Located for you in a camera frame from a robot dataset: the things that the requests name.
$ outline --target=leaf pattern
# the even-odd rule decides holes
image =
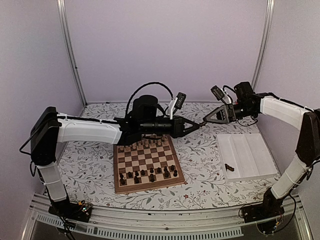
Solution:
[[[177,115],[195,122],[219,105],[185,103]],[[83,117],[113,119],[123,117],[124,103],[90,104]],[[251,123],[250,118],[241,122]],[[186,184],[131,194],[115,194],[113,146],[102,142],[68,142],[58,165],[72,201],[86,200],[97,206],[145,210],[209,209],[261,201],[279,175],[268,179],[225,182],[217,134],[258,133],[257,126],[238,123],[208,123],[186,137],[173,139]]]

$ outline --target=wooden chessboard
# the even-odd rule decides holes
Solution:
[[[161,140],[143,139],[131,146],[114,146],[113,148],[114,188],[116,194],[129,194],[146,190],[161,189],[183,184],[185,182],[177,154],[169,135]]]

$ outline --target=white box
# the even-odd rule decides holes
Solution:
[[[260,133],[218,134],[217,140],[227,183],[272,178],[278,173]],[[225,164],[234,171],[226,170]]]

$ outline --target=white wall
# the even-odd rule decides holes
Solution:
[[[267,0],[65,1],[88,102],[127,101],[147,82],[216,101],[214,85],[251,81]],[[169,100],[161,87],[143,93]]]
[[[47,106],[81,111],[54,0],[0,1],[0,239],[16,240],[34,192],[18,149]]]
[[[266,55],[256,92],[273,92],[304,106],[320,108],[320,2],[275,1]],[[259,127],[283,172],[290,164],[299,133],[271,117]],[[320,166],[298,188],[314,239],[320,236]]]

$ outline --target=ventilation grille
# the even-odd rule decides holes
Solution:
[[[38,213],[37,220],[51,226],[63,228],[63,222],[58,217]],[[94,226],[87,226],[82,229],[70,229],[77,233],[108,238],[110,240],[222,240],[243,236],[240,227],[218,231],[207,231],[203,233],[137,233],[121,230],[109,230],[103,227]]]

